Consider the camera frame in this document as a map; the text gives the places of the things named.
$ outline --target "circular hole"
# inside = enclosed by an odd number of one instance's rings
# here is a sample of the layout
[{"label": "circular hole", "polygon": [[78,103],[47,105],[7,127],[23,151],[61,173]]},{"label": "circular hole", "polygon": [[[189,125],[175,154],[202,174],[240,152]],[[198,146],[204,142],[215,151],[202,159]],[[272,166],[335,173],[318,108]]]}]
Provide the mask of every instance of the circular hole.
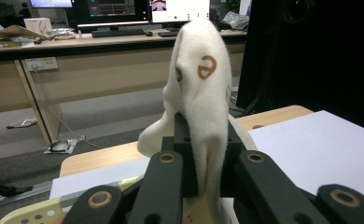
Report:
[{"label": "circular hole", "polygon": [[264,162],[264,158],[260,154],[250,153],[248,159],[252,162]]},{"label": "circular hole", "polygon": [[330,192],[330,197],[334,201],[348,207],[359,207],[360,205],[359,198],[357,198],[354,194],[342,189],[332,190]]},{"label": "circular hole", "polygon": [[175,161],[175,156],[173,154],[162,154],[159,158],[161,162],[173,162]]},{"label": "circular hole", "polygon": [[27,224],[28,222],[30,222],[30,220],[28,220],[27,218],[20,221],[21,224]]},{"label": "circular hole", "polygon": [[112,194],[108,191],[98,191],[90,196],[88,205],[92,208],[98,208],[105,206],[112,200]]},{"label": "circular hole", "polygon": [[49,216],[49,217],[52,217],[52,216],[54,216],[55,214],[56,214],[56,212],[54,212],[53,210],[48,211],[48,216]]},{"label": "circular hole", "polygon": [[145,224],[159,224],[161,216],[159,214],[149,214],[145,217]]},{"label": "circular hole", "polygon": [[305,215],[303,213],[295,214],[293,219],[295,219],[295,221],[297,223],[299,223],[299,224],[311,224],[311,223],[313,223],[313,221],[307,215]]},{"label": "circular hole", "polygon": [[304,17],[307,12],[307,3],[305,1],[295,1],[289,5],[290,17],[294,20],[299,20]]}]

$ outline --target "beige panel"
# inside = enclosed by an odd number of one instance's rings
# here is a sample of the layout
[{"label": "beige panel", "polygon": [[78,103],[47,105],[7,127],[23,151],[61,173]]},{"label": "beige panel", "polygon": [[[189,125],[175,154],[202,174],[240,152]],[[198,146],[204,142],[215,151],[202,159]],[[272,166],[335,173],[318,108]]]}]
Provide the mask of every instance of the beige panel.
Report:
[{"label": "beige panel", "polygon": [[0,112],[30,107],[14,62],[0,62]]},{"label": "beige panel", "polygon": [[51,104],[48,100],[48,90],[42,86],[39,73],[30,72],[25,61],[21,61],[22,68],[25,73],[26,80],[31,88],[31,93],[35,98],[35,106],[40,114],[38,121],[42,122],[46,127],[46,131],[42,132],[45,137],[46,144],[49,146],[54,140],[57,140],[61,125],[63,111],[60,105]]},{"label": "beige panel", "polygon": [[[244,45],[228,46],[232,72],[241,73]],[[166,84],[172,49],[148,49],[57,57],[58,69],[39,71],[51,104],[131,91]]]},{"label": "beige panel", "polygon": [[14,64],[16,64],[16,68],[17,71],[19,72],[20,78],[21,78],[21,83],[24,86],[25,92],[27,93],[28,99],[30,101],[31,104],[31,108],[34,110],[36,119],[37,119],[37,123],[39,125],[40,128],[40,132],[42,132],[42,135],[45,139],[45,143],[46,145],[50,145],[51,144],[51,138],[49,136],[49,132],[48,132],[48,128],[45,124],[45,121],[43,120],[42,114],[40,113],[39,107],[36,103],[36,99],[33,95],[33,91],[31,89],[31,85],[28,82],[28,78],[24,73],[23,68],[21,67],[21,62],[16,60],[14,61]]}]

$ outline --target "monitor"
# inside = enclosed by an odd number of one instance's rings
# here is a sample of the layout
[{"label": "monitor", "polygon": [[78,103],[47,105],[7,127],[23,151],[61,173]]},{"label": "monitor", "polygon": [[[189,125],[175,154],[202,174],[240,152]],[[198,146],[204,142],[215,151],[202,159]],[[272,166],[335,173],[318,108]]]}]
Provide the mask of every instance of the monitor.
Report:
[{"label": "monitor", "polygon": [[32,8],[72,7],[71,0],[30,0]]},{"label": "monitor", "polygon": [[187,22],[209,19],[210,0],[149,0],[152,23]]},{"label": "monitor", "polygon": [[72,6],[82,31],[149,23],[147,0],[73,0]]}]

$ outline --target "desk cabinet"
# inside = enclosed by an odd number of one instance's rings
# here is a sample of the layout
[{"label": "desk cabinet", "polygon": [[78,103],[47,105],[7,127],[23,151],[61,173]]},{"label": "desk cabinet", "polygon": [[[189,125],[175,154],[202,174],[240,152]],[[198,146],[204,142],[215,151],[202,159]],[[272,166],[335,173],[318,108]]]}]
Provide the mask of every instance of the desk cabinet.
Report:
[{"label": "desk cabinet", "polygon": [[[245,35],[222,36],[234,76],[240,76]],[[34,107],[47,145],[57,139],[61,103],[165,86],[174,38],[118,36],[44,41],[29,49],[0,49],[0,112]],[[29,71],[25,59],[55,57],[57,69]]]}]

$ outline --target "keyboard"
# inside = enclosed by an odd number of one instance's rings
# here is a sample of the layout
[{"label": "keyboard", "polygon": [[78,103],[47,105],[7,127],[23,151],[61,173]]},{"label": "keyboard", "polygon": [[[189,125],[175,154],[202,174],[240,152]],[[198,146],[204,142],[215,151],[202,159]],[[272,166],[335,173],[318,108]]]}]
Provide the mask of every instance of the keyboard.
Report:
[{"label": "keyboard", "polygon": [[158,35],[161,37],[171,37],[177,36],[179,31],[167,31],[167,32],[158,32]]},{"label": "keyboard", "polygon": [[111,37],[111,36],[126,36],[126,35],[144,35],[143,29],[130,30],[109,30],[109,31],[92,31],[92,38]]}]

